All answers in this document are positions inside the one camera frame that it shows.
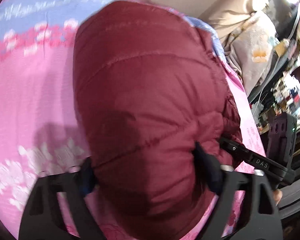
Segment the person's right hand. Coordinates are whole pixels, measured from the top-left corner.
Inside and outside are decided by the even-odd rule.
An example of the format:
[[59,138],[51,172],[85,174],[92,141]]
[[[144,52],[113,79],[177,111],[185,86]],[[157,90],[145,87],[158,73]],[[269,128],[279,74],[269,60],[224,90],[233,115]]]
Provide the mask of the person's right hand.
[[280,200],[282,199],[283,193],[280,189],[276,189],[273,191],[273,197],[274,197],[274,201],[275,204],[278,205]]

